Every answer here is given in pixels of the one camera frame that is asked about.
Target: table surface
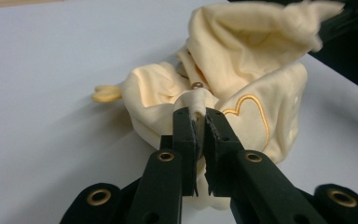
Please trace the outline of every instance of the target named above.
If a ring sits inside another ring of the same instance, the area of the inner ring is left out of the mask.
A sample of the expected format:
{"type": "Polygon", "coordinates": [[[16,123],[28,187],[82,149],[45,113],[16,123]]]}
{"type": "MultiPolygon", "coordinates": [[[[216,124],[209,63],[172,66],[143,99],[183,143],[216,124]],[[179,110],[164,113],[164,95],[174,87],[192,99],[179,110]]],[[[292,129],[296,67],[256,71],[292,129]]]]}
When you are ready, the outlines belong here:
{"type": "MultiPolygon", "coordinates": [[[[137,179],[153,148],[94,86],[175,62],[192,10],[217,1],[67,0],[0,8],[0,223],[58,223],[84,188],[137,179]]],[[[300,189],[358,193],[358,87],[310,56],[299,136],[279,164],[300,189]]],[[[182,223],[235,223],[184,204],[182,223]]]]}

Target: cream fabric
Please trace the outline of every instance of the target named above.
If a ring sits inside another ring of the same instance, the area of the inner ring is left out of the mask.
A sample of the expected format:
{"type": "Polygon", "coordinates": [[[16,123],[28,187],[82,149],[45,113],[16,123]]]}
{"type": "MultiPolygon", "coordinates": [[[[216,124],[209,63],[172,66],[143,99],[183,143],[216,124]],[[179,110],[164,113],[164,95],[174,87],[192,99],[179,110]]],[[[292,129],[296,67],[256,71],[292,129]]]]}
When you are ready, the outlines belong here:
{"type": "MultiPolygon", "coordinates": [[[[282,161],[297,135],[297,112],[307,72],[296,60],[319,50],[320,21],[342,9],[336,2],[302,2],[283,7],[265,2],[218,4],[193,12],[189,39],[177,52],[180,69],[169,63],[134,69],[122,98],[135,131],[153,147],[172,134],[172,113],[188,106],[203,131],[206,107],[222,111],[247,149],[282,161]],[[192,90],[199,82],[203,88],[192,90]]],[[[203,161],[196,207],[228,208],[228,199],[206,195],[203,161]]]]}

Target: metal rivet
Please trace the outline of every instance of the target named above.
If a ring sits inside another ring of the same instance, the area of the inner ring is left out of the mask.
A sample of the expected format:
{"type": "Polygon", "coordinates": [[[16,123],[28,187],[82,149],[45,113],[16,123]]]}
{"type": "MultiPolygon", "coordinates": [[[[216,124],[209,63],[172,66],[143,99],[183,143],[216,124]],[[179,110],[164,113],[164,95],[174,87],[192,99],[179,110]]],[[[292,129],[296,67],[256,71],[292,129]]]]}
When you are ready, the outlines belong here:
{"type": "Polygon", "coordinates": [[[112,197],[107,189],[96,189],[87,197],[87,203],[92,206],[98,206],[106,203],[112,197]]]}
{"type": "Polygon", "coordinates": [[[254,154],[252,152],[246,153],[245,158],[246,158],[246,160],[252,161],[252,162],[261,162],[263,160],[263,158],[261,158],[260,156],[254,154]]]}
{"type": "Polygon", "coordinates": [[[160,161],[171,161],[175,156],[171,152],[161,152],[158,154],[158,159],[160,161]]]}
{"type": "Polygon", "coordinates": [[[351,195],[337,189],[331,189],[327,193],[328,197],[335,203],[345,207],[356,207],[357,202],[351,195]]]}
{"type": "Polygon", "coordinates": [[[203,84],[200,83],[200,82],[195,82],[193,84],[191,84],[191,89],[192,90],[195,90],[195,89],[198,89],[198,88],[202,88],[203,87],[203,84]]]}

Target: screw hole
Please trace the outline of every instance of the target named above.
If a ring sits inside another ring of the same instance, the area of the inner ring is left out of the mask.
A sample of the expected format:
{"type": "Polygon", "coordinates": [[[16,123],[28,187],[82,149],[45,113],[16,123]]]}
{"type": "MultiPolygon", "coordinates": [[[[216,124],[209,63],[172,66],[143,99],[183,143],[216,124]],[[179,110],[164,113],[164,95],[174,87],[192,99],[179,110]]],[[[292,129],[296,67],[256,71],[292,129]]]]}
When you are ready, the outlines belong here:
{"type": "Polygon", "coordinates": [[[246,160],[252,161],[252,162],[260,162],[263,160],[263,158],[261,158],[260,156],[254,154],[254,153],[247,153],[246,160]]]}
{"type": "Polygon", "coordinates": [[[332,189],[328,192],[328,196],[335,203],[345,207],[355,207],[357,205],[356,199],[340,190],[332,189]]]}
{"type": "Polygon", "coordinates": [[[112,194],[107,189],[96,189],[87,197],[87,203],[92,206],[103,205],[112,197],[112,194]]]}
{"type": "Polygon", "coordinates": [[[304,215],[295,215],[295,223],[298,223],[298,224],[310,224],[310,222],[308,221],[307,217],[305,217],[304,215]]]}
{"type": "Polygon", "coordinates": [[[171,152],[161,152],[158,154],[158,159],[160,161],[171,161],[173,158],[174,156],[171,152]]]}
{"type": "Polygon", "coordinates": [[[159,216],[157,213],[149,212],[144,215],[144,223],[146,224],[157,223],[158,220],[159,220],[159,216]]]}

